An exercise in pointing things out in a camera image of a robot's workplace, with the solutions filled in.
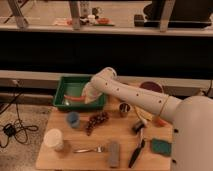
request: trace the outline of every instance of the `metal utensil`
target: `metal utensil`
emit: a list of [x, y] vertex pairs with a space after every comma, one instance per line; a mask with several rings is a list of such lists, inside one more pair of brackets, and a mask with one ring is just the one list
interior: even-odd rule
[[103, 146], [99, 146], [93, 149], [79, 149], [79, 150], [75, 150], [73, 151], [73, 153], [86, 153], [86, 152], [97, 152], [97, 153], [101, 153], [101, 152], [105, 152], [106, 148]]

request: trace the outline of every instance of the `green sponge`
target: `green sponge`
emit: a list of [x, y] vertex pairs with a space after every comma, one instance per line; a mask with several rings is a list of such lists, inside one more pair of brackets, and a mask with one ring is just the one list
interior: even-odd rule
[[162, 154], [164, 156], [171, 156], [172, 144], [165, 141], [153, 138], [151, 140], [151, 150], [154, 153]]

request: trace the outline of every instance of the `blue cup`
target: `blue cup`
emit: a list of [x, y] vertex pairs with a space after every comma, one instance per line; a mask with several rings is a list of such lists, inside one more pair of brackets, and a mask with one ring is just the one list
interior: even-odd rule
[[72, 128], [78, 128], [80, 124], [79, 113], [78, 112], [70, 112], [67, 115], [67, 122]]

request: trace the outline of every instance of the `white cup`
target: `white cup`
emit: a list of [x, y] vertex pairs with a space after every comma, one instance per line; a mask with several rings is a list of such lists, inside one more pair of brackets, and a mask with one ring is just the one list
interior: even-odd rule
[[90, 24], [95, 24], [96, 20], [95, 20], [94, 15], [90, 14], [87, 16], [87, 18], [88, 18]]
[[50, 129], [44, 136], [44, 144], [55, 151], [64, 147], [63, 134], [59, 129]]

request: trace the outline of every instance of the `black wall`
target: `black wall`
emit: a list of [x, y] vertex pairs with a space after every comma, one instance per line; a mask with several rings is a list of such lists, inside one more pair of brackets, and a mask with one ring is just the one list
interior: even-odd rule
[[212, 78], [213, 38], [0, 32], [0, 69]]

